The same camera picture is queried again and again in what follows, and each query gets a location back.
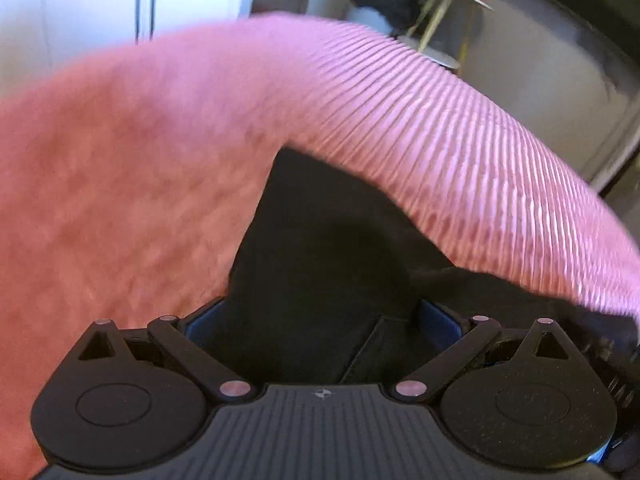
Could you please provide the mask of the black pants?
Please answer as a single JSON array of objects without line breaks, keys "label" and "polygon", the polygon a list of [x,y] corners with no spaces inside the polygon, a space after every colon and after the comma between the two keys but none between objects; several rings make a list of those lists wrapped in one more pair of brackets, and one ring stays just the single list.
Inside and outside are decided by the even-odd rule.
[{"label": "black pants", "polygon": [[254,384],[382,384],[433,359],[422,301],[509,328],[553,318],[629,349],[628,316],[455,266],[381,191],[285,148],[236,253],[211,354]]}]

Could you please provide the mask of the pink ribbed bedspread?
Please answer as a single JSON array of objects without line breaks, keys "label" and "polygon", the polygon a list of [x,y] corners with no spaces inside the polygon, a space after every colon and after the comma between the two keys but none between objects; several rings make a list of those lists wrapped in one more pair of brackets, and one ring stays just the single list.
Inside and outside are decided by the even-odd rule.
[{"label": "pink ribbed bedspread", "polygon": [[639,313],[639,253],[497,104],[371,29],[266,14],[100,52],[1,103],[1,474],[95,318],[142,325],[226,286],[285,143],[377,184],[457,266]]}]

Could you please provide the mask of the round two-tier side table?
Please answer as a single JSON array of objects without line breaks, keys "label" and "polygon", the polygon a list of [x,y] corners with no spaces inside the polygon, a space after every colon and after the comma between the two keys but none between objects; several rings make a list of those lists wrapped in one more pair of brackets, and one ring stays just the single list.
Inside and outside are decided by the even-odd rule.
[{"label": "round two-tier side table", "polygon": [[[432,40],[457,1],[464,2],[468,6],[468,15],[458,53],[452,56],[444,50],[434,47]],[[430,61],[460,75],[468,55],[472,19],[476,10],[491,11],[492,7],[488,0],[424,0],[418,18],[403,35],[399,36],[399,40],[407,47],[426,56]]]}]

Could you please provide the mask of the white laundry basket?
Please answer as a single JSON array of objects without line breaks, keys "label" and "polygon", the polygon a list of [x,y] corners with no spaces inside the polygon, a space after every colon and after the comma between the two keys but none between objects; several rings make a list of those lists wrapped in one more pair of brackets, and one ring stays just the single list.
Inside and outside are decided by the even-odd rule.
[{"label": "white laundry basket", "polygon": [[350,6],[345,14],[345,21],[367,26],[385,36],[390,36],[394,32],[393,26],[386,18],[372,8]]}]

